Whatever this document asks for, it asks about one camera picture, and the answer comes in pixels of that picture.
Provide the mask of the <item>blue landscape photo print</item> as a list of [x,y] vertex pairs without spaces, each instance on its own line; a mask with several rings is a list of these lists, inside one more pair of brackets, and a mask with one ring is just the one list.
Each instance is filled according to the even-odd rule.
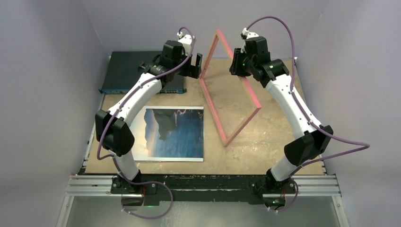
[[202,162],[204,160],[204,107],[145,106],[130,130],[135,138],[136,161]]

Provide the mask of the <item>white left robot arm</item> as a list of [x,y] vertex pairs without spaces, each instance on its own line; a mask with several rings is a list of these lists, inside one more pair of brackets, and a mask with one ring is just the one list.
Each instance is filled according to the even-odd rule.
[[195,65],[191,64],[194,45],[195,38],[187,35],[177,41],[166,41],[161,54],[151,63],[139,65],[141,75],[128,93],[107,111],[99,110],[95,115],[98,147],[108,150],[107,157],[113,159],[128,193],[136,193],[141,187],[141,180],[137,178],[139,169],[131,152],[135,138],[130,125],[145,104],[175,75],[200,77],[202,55],[198,53]]

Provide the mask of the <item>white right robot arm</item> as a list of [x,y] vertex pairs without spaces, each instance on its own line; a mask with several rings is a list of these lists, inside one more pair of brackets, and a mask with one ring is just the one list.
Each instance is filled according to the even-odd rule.
[[284,157],[266,173],[265,185],[270,192],[278,192],[291,174],[302,164],[322,154],[333,134],[331,126],[323,126],[292,87],[292,77],[284,62],[271,60],[266,38],[251,37],[244,40],[243,47],[234,50],[232,75],[253,76],[279,104],[293,132],[294,141],[284,147]]

